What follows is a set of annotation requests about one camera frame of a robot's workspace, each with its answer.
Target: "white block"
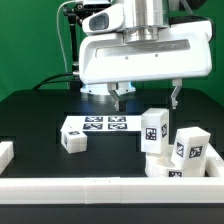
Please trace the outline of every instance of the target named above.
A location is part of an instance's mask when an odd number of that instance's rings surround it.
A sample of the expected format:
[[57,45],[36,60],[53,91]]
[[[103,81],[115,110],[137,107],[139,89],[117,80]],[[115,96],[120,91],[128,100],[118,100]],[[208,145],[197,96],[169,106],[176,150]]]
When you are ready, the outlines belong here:
[[210,144],[208,144],[205,156],[206,172],[209,177],[224,177],[224,161]]
[[1,142],[0,143],[0,174],[4,171],[7,165],[14,157],[13,143]]
[[122,178],[121,203],[222,203],[223,186],[223,178]]
[[62,131],[61,144],[68,153],[84,152],[87,148],[87,136],[79,130]]
[[145,173],[148,177],[203,177],[205,175],[205,164],[206,157],[204,157],[200,166],[183,169],[176,167],[171,162],[171,154],[156,157],[147,153]]
[[141,151],[161,154],[169,143],[169,110],[151,108],[141,116]]
[[84,203],[84,178],[0,178],[0,204]]
[[86,179],[85,203],[120,203],[120,178]]
[[210,133],[198,127],[178,129],[171,161],[179,168],[201,166],[209,138]]

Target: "green backdrop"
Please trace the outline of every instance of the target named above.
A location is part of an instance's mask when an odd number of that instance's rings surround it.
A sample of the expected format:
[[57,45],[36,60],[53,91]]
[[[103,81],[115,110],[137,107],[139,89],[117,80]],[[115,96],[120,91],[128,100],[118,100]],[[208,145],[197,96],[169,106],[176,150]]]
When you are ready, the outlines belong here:
[[[65,71],[56,31],[56,13],[63,2],[1,0],[0,100],[16,90],[31,89],[43,79]],[[195,11],[196,14],[210,17],[216,25],[216,37],[210,45],[213,70],[206,78],[184,80],[183,87],[200,89],[224,106],[223,9],[223,0],[208,0]],[[62,15],[60,27],[70,65],[70,34],[67,20]],[[79,32],[78,40],[83,36],[83,33]],[[139,82],[134,85],[137,88],[167,88],[171,87],[171,82]],[[48,85],[45,88],[66,88],[66,85]]]

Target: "black table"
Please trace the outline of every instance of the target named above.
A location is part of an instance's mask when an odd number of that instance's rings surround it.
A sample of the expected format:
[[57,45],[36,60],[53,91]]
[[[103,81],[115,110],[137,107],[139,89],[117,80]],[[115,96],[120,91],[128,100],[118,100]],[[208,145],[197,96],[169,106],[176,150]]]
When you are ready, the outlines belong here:
[[[24,90],[0,103],[0,141],[13,141],[15,158],[1,178],[145,177],[140,133],[88,133],[87,152],[69,155],[60,143],[68,115],[141,115],[165,108],[172,90],[138,90],[127,98],[126,112],[111,101],[84,99],[69,90]],[[211,133],[210,143],[224,153],[224,108],[204,93],[183,89],[170,111],[170,143],[178,128],[198,126]],[[0,206],[0,220],[12,223],[222,223],[224,205],[33,205]]]

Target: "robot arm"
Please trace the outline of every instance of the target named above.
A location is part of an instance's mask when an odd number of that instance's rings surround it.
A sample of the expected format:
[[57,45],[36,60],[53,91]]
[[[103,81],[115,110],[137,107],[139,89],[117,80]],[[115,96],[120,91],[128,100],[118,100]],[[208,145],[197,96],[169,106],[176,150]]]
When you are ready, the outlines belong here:
[[116,102],[118,82],[171,79],[175,108],[182,79],[210,73],[212,24],[170,24],[169,6],[175,10],[179,0],[84,0],[83,6],[104,9],[82,21],[88,37],[80,47],[80,78],[85,84],[108,84]]

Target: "white cube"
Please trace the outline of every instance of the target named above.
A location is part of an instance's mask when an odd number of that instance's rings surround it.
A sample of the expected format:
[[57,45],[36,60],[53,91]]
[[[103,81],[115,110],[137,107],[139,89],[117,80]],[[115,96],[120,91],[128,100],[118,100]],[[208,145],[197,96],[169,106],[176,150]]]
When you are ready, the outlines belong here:
[[68,153],[84,152],[87,148],[87,136],[80,130],[62,131],[61,144]]
[[180,168],[200,167],[209,138],[210,133],[199,127],[178,129],[171,161]]
[[0,174],[14,157],[13,142],[0,143]]
[[147,110],[141,116],[141,151],[161,154],[168,144],[169,110]]

